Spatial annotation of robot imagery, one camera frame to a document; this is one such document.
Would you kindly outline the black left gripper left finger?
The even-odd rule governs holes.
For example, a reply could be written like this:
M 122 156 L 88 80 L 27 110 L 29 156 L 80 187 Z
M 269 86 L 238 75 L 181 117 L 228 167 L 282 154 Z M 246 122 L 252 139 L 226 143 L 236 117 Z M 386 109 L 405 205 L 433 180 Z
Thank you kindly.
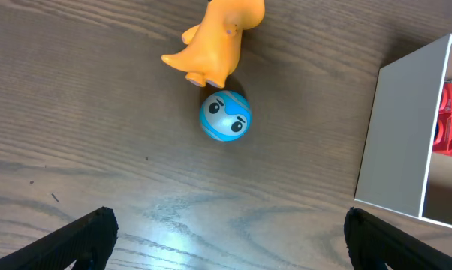
M 113 210 L 98 208 L 0 258 L 0 270 L 105 269 L 118 230 Z

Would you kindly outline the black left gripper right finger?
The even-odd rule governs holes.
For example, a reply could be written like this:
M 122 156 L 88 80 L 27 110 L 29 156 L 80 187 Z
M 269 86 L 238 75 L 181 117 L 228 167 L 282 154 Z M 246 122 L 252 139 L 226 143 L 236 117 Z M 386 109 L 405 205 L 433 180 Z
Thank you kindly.
M 344 234 L 355 270 L 452 270 L 452 256 L 360 208 L 350 208 L 347 212 Z

